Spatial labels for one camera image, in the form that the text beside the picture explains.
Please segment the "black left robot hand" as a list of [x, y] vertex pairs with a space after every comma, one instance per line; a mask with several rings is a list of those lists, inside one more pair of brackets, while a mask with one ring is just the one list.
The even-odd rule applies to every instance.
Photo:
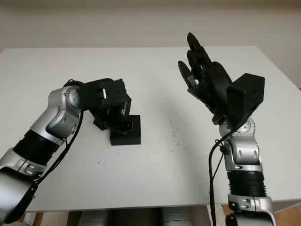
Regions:
[[121, 123], [121, 105], [98, 105], [88, 109], [94, 117], [93, 124], [100, 130], [118, 131]]

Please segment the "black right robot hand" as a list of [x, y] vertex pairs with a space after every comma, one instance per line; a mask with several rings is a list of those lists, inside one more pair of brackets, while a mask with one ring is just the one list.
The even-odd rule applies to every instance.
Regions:
[[178, 61], [179, 71], [188, 86], [188, 92], [200, 100], [214, 115], [212, 122], [218, 125], [227, 112], [227, 87], [232, 83], [223, 66], [211, 61], [209, 55], [197, 38], [188, 33], [189, 66]]

